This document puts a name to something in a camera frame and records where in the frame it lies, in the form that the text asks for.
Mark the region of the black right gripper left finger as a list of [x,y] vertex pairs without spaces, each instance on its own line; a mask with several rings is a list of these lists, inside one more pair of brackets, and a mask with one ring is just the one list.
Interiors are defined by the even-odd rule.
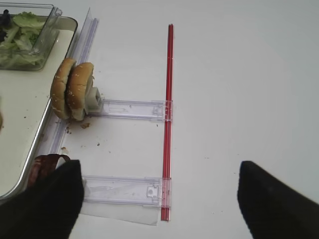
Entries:
[[53,173],[0,207],[2,239],[67,239],[84,200],[78,160]]

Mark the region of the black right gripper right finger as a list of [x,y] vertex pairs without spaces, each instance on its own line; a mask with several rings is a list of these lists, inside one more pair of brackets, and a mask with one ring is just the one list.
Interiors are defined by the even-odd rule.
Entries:
[[255,239],[319,237],[319,205],[252,161],[240,164],[237,201]]

